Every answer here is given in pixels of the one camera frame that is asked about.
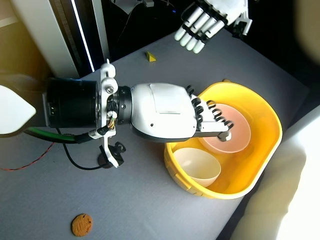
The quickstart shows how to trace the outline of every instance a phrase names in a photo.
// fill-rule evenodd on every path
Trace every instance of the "brown cookie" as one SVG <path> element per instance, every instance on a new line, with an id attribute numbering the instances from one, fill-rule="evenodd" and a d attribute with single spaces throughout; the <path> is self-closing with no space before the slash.
<path id="1" fill-rule="evenodd" d="M 88 214 L 80 214 L 72 221 L 72 232 L 77 237 L 83 237 L 91 231 L 93 223 L 92 218 Z"/>

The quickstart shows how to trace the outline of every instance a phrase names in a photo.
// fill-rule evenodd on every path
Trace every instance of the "gray table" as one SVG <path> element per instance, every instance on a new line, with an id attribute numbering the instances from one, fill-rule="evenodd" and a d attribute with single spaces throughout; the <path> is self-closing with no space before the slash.
<path id="1" fill-rule="evenodd" d="M 157 61 L 146 60 L 151 51 Z M 118 84 L 167 82 L 193 84 L 198 93 L 222 79 L 245 85 L 263 96 L 287 128 L 308 89 L 238 39 L 222 31 L 198 55 L 169 35 L 114 63 Z M 87 77 L 98 80 L 99 71 Z M 63 129 L 81 133 L 84 129 Z M 71 165 L 56 144 L 27 169 L 0 172 L 0 236 L 4 240 L 66 240 L 72 219 L 92 216 L 90 240 L 215 239 L 241 199 L 197 197 L 171 179 L 163 162 L 164 145 L 135 136 L 129 126 L 117 128 L 112 142 L 127 148 L 119 169 L 83 171 Z M 0 139 L 1 166 L 15 168 L 38 157 L 49 142 L 26 134 Z M 81 165 L 93 167 L 99 141 L 70 145 Z"/>

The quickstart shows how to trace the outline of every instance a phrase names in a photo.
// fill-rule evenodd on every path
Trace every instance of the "robotic arm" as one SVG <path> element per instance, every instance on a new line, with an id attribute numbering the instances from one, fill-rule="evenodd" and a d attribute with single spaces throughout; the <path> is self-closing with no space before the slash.
<path id="1" fill-rule="evenodd" d="M 247 35 L 252 20 L 248 0 L 197 0 L 197 8 L 175 33 L 174 39 L 198 54 L 216 33 L 233 24 L 234 37 Z"/>
<path id="2" fill-rule="evenodd" d="M 123 163 L 118 143 L 108 145 L 116 135 L 116 125 L 131 124 L 132 130 L 142 138 L 155 142 L 180 142 L 192 137 L 218 137 L 231 139 L 231 121 L 221 117 L 213 102 L 205 102 L 194 95 L 192 87 L 186 89 L 168 83 L 143 83 L 132 88 L 118 86 L 116 69 L 109 63 L 100 69 L 100 81 L 52 79 L 35 107 L 18 92 L 0 85 L 0 137 L 9 137 L 19 129 L 37 135 L 28 125 L 38 112 L 44 114 L 51 128 L 94 127 L 93 130 L 72 136 L 64 135 L 61 143 L 83 143 L 101 139 L 101 152 L 116 168 Z M 45 140 L 50 134 L 44 134 Z"/>

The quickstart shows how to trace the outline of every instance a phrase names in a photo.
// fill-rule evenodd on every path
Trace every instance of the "yellow plastic bin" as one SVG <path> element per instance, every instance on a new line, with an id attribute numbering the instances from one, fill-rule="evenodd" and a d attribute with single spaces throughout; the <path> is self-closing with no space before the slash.
<path id="1" fill-rule="evenodd" d="M 196 137 L 184 142 L 166 143 L 165 166 L 174 181 L 191 194 L 211 199 L 242 197 L 254 187 L 281 142 L 282 127 L 279 118 L 261 96 L 236 83 L 215 83 L 201 93 L 199 98 L 214 100 L 241 112 L 251 128 L 250 143 L 240 152 L 225 154 L 211 153 Z M 183 171 L 173 155 L 173 152 L 181 148 L 201 149 L 219 160 L 221 174 L 213 184 L 203 187 Z"/>

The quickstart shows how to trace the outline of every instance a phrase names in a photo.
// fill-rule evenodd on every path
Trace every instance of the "red wire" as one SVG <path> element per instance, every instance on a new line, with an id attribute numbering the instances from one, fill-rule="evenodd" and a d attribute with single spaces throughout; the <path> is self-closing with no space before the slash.
<path id="1" fill-rule="evenodd" d="M 16 171 L 16 170 L 20 170 L 20 169 L 27 168 L 27 167 L 29 167 L 30 165 L 35 164 L 37 161 L 39 161 L 40 159 L 42 159 L 42 158 L 46 155 L 46 153 L 50 151 L 50 149 L 52 148 L 52 146 L 53 146 L 54 144 L 55 144 L 54 142 L 51 143 L 51 145 L 45 150 L 44 153 L 42 153 L 42 155 L 41 155 L 40 157 L 38 157 L 36 160 L 34 160 L 33 162 L 30 162 L 30 163 L 27 164 L 27 165 L 24 165 L 24 166 L 18 167 L 18 168 L 2 168 L 2 167 L 0 167 L 0 170 L 4 170 L 4 171 L 8 171 L 8 172 L 13 172 L 13 171 Z"/>

